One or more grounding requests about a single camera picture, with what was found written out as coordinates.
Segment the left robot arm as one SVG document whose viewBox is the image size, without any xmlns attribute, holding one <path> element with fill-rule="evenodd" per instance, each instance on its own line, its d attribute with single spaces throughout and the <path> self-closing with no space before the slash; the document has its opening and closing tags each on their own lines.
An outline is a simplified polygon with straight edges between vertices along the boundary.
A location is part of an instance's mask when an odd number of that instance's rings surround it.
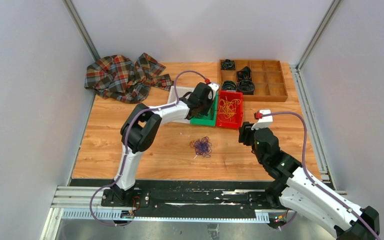
<svg viewBox="0 0 384 240">
<path fill-rule="evenodd" d="M 179 120 L 190 120 L 197 115 L 207 115 L 212 107 L 219 85 L 200 82 L 192 92 L 178 97 L 174 102 L 146 106 L 138 104 L 120 130 L 122 154 L 118 172 L 109 189 L 120 206 L 133 201 L 136 174 L 145 151 L 153 144 L 160 126 Z"/>
</svg>

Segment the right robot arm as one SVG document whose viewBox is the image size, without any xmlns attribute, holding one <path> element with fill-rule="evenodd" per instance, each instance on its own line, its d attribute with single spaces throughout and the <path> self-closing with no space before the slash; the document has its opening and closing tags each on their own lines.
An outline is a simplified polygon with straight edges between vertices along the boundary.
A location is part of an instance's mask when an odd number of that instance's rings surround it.
<svg viewBox="0 0 384 240">
<path fill-rule="evenodd" d="M 280 149 L 279 139 L 269 128 L 253 129 L 251 123 L 244 122 L 238 141 L 251 147 L 258 163 L 274 179 L 265 195 L 271 208 L 292 209 L 337 240 L 375 240 L 380 236 L 377 210 L 347 200 L 314 177 Z"/>
</svg>

